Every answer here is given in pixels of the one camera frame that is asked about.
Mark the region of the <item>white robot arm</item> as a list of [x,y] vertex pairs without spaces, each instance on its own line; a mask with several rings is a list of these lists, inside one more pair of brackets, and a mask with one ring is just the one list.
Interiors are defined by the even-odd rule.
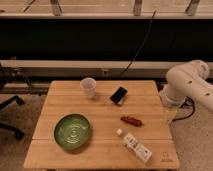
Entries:
[[159,92],[166,107],[181,106],[187,97],[213,112],[213,85],[206,79],[210,73],[202,60],[193,60],[170,68],[166,74],[167,84]]

